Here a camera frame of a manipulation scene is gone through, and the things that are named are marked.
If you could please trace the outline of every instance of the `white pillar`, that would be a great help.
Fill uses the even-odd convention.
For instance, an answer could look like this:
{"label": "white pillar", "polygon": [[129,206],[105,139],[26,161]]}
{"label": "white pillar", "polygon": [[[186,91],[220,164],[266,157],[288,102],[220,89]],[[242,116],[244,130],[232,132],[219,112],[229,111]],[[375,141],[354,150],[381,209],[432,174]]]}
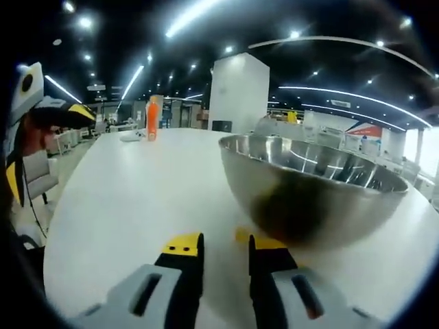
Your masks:
{"label": "white pillar", "polygon": [[213,67],[209,126],[231,121],[231,132],[254,130],[267,114],[270,68],[248,53],[217,60]]}
{"label": "white pillar", "polygon": [[416,155],[414,157],[414,163],[419,165],[420,160],[420,152],[423,147],[423,141],[424,141],[424,129],[418,130],[418,142],[416,144]]}

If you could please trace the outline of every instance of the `office floor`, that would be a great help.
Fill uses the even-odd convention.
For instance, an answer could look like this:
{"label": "office floor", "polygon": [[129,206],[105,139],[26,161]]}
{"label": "office floor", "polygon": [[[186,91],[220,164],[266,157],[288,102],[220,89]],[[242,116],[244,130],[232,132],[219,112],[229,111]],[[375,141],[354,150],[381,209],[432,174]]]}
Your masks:
{"label": "office floor", "polygon": [[[64,153],[62,156],[57,155],[52,157],[58,160],[57,166],[59,173],[59,184],[46,193],[49,204],[45,205],[41,196],[33,200],[35,213],[38,217],[38,220],[41,222],[42,227],[47,229],[50,227],[50,221],[56,204],[60,199],[67,181],[93,142],[94,141],[86,141],[80,143],[71,151]],[[41,239],[41,243],[45,245],[45,238],[39,232],[39,229],[35,224],[34,213],[32,212],[32,208],[30,206],[21,208],[18,206],[18,204],[14,204],[12,207],[12,213],[14,226],[19,234],[38,234]]]}

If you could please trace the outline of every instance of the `bowl rim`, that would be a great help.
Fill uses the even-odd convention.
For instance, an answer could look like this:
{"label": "bowl rim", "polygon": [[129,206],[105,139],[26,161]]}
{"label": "bowl rim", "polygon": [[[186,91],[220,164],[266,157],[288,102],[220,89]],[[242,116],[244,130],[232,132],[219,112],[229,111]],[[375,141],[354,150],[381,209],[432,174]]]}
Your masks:
{"label": "bowl rim", "polygon": [[305,172],[299,171],[299,170],[294,169],[294,168],[285,167],[285,166],[283,166],[281,164],[271,163],[271,162],[268,162],[268,161],[265,161],[265,160],[261,160],[261,159],[258,159],[258,158],[251,157],[251,156],[246,156],[245,154],[232,151],[229,148],[225,147],[224,140],[233,139],[233,138],[237,138],[237,137],[244,137],[244,136],[252,137],[252,136],[254,136],[254,134],[232,134],[232,135],[229,135],[229,136],[224,136],[224,137],[221,137],[218,140],[218,145],[219,145],[220,149],[226,150],[230,154],[236,154],[238,156],[243,156],[243,157],[246,157],[246,158],[251,158],[252,160],[256,160],[256,161],[258,161],[260,163],[263,163],[264,165],[267,165],[269,167],[275,167],[277,169],[291,171],[291,172],[294,172],[294,173],[300,173],[300,174],[305,175],[305,176],[310,177],[310,178],[315,178],[315,179],[318,179],[318,180],[325,181],[327,184],[332,184],[332,185],[337,186],[337,187],[343,186],[344,188],[347,187],[349,189],[355,189],[356,191],[362,191],[362,192],[367,192],[367,193],[372,193],[372,194],[377,194],[377,195],[382,195],[382,194],[386,194],[386,195],[388,195],[388,194],[394,194],[394,195],[402,194],[402,195],[404,195],[404,194],[406,194],[409,191],[409,184],[408,184],[407,180],[402,178],[401,176],[398,176],[397,174],[391,172],[389,169],[381,166],[380,164],[373,163],[372,161],[369,161],[367,159],[361,158],[361,157],[357,156],[354,153],[344,152],[341,149],[336,149],[334,147],[329,147],[329,146],[324,146],[324,145],[319,145],[319,144],[313,144],[313,143],[309,143],[309,142],[305,142],[305,141],[297,141],[297,140],[290,139],[290,138],[285,138],[285,137],[282,137],[282,136],[257,135],[257,136],[268,138],[268,139],[280,138],[280,139],[286,140],[286,141],[300,142],[300,143],[305,143],[305,144],[310,144],[310,145],[317,145],[319,147],[324,147],[324,148],[327,148],[327,149],[334,149],[335,151],[340,151],[340,152],[343,152],[343,153],[352,154],[354,156],[357,156],[358,158],[361,158],[364,161],[367,161],[367,162],[369,162],[369,163],[371,163],[371,164],[373,164],[375,166],[378,166],[381,169],[387,171],[390,175],[393,175],[396,179],[402,181],[402,183],[404,183],[404,185],[405,185],[405,189],[401,190],[401,191],[383,192],[383,191],[380,191],[380,190],[377,190],[377,189],[374,189],[374,188],[370,188],[370,187],[362,187],[362,186],[358,186],[358,185],[354,185],[354,184],[349,184],[349,183],[345,183],[345,182],[338,182],[336,180],[330,180],[330,179],[328,179],[326,177],[321,177],[321,176],[313,175],[312,173],[305,173]]}

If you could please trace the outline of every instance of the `gray gripper part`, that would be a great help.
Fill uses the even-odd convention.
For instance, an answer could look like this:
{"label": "gray gripper part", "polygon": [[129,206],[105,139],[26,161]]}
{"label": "gray gripper part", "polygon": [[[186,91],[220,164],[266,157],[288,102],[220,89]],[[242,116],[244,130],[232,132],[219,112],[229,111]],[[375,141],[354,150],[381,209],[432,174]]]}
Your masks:
{"label": "gray gripper part", "polygon": [[[90,308],[73,323],[81,328],[163,329],[180,275],[179,269],[143,265],[108,292],[105,304]],[[150,290],[154,289],[146,301],[144,292],[148,285]]]}
{"label": "gray gripper part", "polygon": [[[272,273],[276,288],[281,297],[288,328],[293,329],[375,329],[383,328],[378,319],[348,307],[341,292],[332,284],[325,282],[308,268],[278,271]],[[302,284],[307,295],[312,296],[321,306],[321,316],[310,319],[294,281]]]}

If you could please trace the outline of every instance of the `white table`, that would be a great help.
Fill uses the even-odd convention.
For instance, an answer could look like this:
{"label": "white table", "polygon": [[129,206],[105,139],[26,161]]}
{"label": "white table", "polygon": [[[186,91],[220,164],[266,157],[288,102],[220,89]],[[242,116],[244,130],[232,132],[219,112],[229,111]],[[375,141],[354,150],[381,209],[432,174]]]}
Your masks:
{"label": "white table", "polygon": [[[221,132],[159,130],[156,142],[98,138],[68,181],[51,222],[44,276],[47,297],[72,317],[177,234],[204,233],[204,295],[197,328],[255,328],[247,251],[234,240],[250,220],[226,181]],[[414,188],[393,218],[368,238],[331,252],[292,250],[336,284],[348,302],[389,321],[429,273],[439,246],[439,215]]]}

